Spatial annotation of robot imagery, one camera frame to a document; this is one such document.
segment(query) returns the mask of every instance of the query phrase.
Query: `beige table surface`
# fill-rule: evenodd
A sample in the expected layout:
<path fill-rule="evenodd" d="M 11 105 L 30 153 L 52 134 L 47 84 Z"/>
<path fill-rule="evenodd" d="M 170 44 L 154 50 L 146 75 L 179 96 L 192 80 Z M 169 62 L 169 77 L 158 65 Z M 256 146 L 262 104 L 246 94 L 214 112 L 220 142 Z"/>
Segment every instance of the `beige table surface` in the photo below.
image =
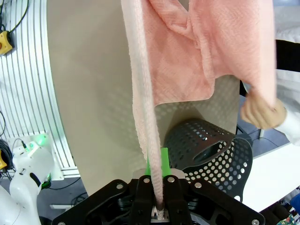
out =
<path fill-rule="evenodd" d="M 87 192 L 145 167 L 132 115 L 128 43 L 120 0 L 49 0 L 52 78 L 67 142 Z M 224 76 L 206 101 L 156 108 L 161 140 L 174 124 L 202 117 L 235 132 L 239 81 Z"/>

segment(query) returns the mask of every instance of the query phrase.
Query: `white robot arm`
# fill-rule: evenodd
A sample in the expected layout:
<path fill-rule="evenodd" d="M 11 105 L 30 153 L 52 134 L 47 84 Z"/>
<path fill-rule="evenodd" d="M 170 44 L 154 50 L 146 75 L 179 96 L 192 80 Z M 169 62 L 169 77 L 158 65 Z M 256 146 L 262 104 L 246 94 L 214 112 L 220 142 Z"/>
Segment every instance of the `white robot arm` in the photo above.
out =
<path fill-rule="evenodd" d="M 0 224 L 4 225 L 41 225 L 37 196 L 42 183 L 54 167 L 52 154 L 35 142 L 15 155 L 13 163 L 16 169 L 10 183 L 10 194 L 0 186 Z"/>

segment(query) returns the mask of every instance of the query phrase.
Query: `white shirt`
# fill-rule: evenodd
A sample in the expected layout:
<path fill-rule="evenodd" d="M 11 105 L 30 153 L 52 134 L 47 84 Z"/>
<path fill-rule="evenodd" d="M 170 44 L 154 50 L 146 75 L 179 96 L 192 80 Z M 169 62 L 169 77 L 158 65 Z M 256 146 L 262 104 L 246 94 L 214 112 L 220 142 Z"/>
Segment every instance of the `white shirt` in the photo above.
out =
<path fill-rule="evenodd" d="M 300 6 L 275 7 L 274 13 L 276 39 L 300 43 Z M 277 98 L 287 110 L 284 123 L 276 130 L 300 146 L 300 73 L 277 69 L 276 75 Z M 244 83 L 244 86 L 246 90 L 250 89 L 250 85 Z"/>

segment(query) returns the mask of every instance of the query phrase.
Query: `white mounting plate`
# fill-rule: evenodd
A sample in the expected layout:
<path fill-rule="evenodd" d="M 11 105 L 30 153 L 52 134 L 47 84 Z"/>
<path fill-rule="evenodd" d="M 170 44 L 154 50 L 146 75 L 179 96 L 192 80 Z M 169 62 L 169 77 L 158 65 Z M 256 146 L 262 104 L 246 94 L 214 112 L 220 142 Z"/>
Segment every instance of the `white mounting plate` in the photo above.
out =
<path fill-rule="evenodd" d="M 30 142 L 35 142 L 38 144 L 38 140 L 41 138 L 44 140 L 44 143 L 43 143 L 43 145 L 40 145 L 40 146 L 45 148 L 46 150 L 48 150 L 52 154 L 52 157 L 54 159 L 54 168 L 51 171 L 51 180 L 63 180 L 64 175 L 61 171 L 60 164 L 57 160 L 56 154 L 52 147 L 53 140 L 52 140 L 51 136 L 48 135 L 47 133 L 44 133 L 44 134 L 39 134 L 39 135 L 30 135 L 30 136 L 21 137 L 21 139 L 25 142 L 26 145 L 29 144 Z M 12 149 L 15 139 L 17 139 L 17 137 L 7 139 L 10 149 Z M 18 154 L 18 153 L 21 153 L 23 150 L 24 150 L 24 148 L 22 146 L 21 141 L 20 140 L 16 141 L 14 149 L 12 150 L 12 153 Z"/>

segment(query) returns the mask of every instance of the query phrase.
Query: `green light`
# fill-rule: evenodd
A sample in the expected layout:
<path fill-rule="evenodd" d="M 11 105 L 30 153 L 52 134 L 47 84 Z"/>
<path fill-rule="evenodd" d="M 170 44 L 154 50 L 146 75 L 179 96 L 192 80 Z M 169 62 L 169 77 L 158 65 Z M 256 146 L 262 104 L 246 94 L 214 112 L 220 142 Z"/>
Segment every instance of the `green light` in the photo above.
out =
<path fill-rule="evenodd" d="M 46 143 L 46 136 L 45 135 L 39 135 L 36 139 L 36 142 L 39 146 L 43 146 Z"/>

